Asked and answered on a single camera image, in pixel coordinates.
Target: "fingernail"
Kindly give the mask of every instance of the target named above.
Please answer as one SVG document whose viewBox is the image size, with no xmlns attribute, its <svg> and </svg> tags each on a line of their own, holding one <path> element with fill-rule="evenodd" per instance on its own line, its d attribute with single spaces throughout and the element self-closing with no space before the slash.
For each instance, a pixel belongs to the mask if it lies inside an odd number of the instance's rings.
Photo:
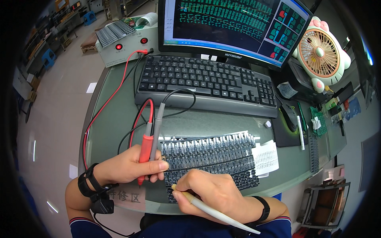
<svg viewBox="0 0 381 238">
<path fill-rule="evenodd" d="M 159 163 L 159 169 L 160 169 L 160 171 L 165 171 L 165 170 L 167 170 L 168 169 L 168 163 L 167 162 L 165 162 L 165 161 L 160 161 L 160 163 Z"/>
<path fill-rule="evenodd" d="M 173 194 L 173 197 L 176 199 L 176 201 L 177 201 L 177 193 L 176 192 L 172 192 L 172 194 Z"/>
</svg>

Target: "huyiniuda logo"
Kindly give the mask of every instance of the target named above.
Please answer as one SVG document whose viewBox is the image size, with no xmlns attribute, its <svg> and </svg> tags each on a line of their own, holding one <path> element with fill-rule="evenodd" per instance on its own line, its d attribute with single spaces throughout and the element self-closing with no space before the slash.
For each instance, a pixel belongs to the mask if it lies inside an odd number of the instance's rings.
<svg viewBox="0 0 381 238">
<path fill-rule="evenodd" d="M 228 53 L 226 53 L 225 56 L 234 57 L 234 58 L 237 58 L 237 59 L 241 59 L 242 58 L 242 56 L 238 56 L 238 55 L 235 55 L 235 54 L 228 54 Z"/>
</svg>

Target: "computer mouse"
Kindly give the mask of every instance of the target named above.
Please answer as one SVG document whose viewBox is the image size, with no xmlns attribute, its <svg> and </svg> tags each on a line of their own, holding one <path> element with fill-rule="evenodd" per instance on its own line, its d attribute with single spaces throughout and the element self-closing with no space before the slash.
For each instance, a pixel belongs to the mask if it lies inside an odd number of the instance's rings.
<svg viewBox="0 0 381 238">
<path fill-rule="evenodd" d="M 282 112 L 282 114 L 286 120 L 288 128 L 292 132 L 295 132 L 297 127 L 298 127 L 298 119 L 296 118 L 295 111 L 286 103 L 283 103 L 280 106 L 280 111 Z"/>
</svg>

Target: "white pen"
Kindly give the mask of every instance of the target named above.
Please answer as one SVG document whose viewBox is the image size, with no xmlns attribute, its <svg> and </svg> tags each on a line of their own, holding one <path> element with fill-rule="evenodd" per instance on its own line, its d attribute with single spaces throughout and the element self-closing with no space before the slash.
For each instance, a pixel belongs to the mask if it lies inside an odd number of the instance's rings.
<svg viewBox="0 0 381 238">
<path fill-rule="evenodd" d="M 173 190 L 176 190 L 176 184 L 172 184 L 172 189 Z M 196 198 L 195 196 L 193 196 L 192 194 L 188 193 L 188 192 L 182 192 L 185 197 L 188 199 L 188 201 L 190 203 L 192 203 L 193 205 L 195 205 L 196 207 L 198 207 L 200 210 L 208 213 L 209 215 L 211 215 L 212 217 L 215 217 L 217 218 L 218 220 L 220 221 L 223 221 L 225 223 L 228 223 L 229 225 L 232 225 L 234 227 L 237 227 L 237 228 L 240 228 L 242 230 L 245 230 L 245 231 L 248 231 L 248 232 L 252 232 L 254 234 L 260 234 L 259 231 L 257 230 L 254 230 L 254 229 L 251 229 L 250 227 L 248 226 L 245 226 L 244 224 L 242 223 L 239 223 L 238 221 L 228 217 L 227 215 L 217 211 L 216 209 L 213 209 L 211 207 L 209 207 L 208 205 L 206 205 L 203 201 L 201 201 L 200 199 Z"/>
<path fill-rule="evenodd" d="M 299 136 L 300 136 L 300 144 L 302 145 L 302 150 L 304 150 L 304 139 L 303 139 L 303 131 L 302 131 L 302 124 L 300 123 L 300 117 L 296 116 L 298 119 L 298 128 L 299 128 Z"/>
</svg>

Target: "mouse pad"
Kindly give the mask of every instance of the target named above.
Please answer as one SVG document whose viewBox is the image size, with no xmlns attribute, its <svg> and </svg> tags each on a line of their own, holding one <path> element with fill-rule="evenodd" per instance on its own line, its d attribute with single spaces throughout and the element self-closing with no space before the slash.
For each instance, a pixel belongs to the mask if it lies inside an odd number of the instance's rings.
<svg viewBox="0 0 381 238">
<path fill-rule="evenodd" d="M 285 101 L 291 108 L 294 109 L 296 115 L 300 116 L 300 110 L 298 107 L 298 102 L 296 101 Z M 271 119 L 272 128 L 274 131 L 275 142 L 277 147 L 288 147 L 288 146 L 300 146 L 299 130 L 292 132 L 286 123 L 286 120 L 278 108 L 278 117 Z M 303 131 L 304 144 L 308 145 L 308 131 Z"/>
</svg>

